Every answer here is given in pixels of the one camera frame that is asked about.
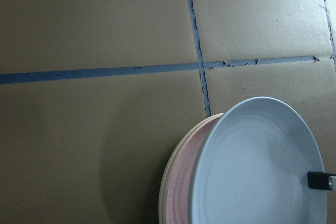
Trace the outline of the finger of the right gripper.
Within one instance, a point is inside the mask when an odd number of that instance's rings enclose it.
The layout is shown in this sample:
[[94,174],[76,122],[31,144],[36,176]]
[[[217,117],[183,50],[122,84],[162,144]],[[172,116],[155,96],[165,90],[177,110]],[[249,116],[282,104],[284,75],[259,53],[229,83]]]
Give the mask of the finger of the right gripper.
[[308,172],[308,187],[311,189],[335,189],[335,173]]

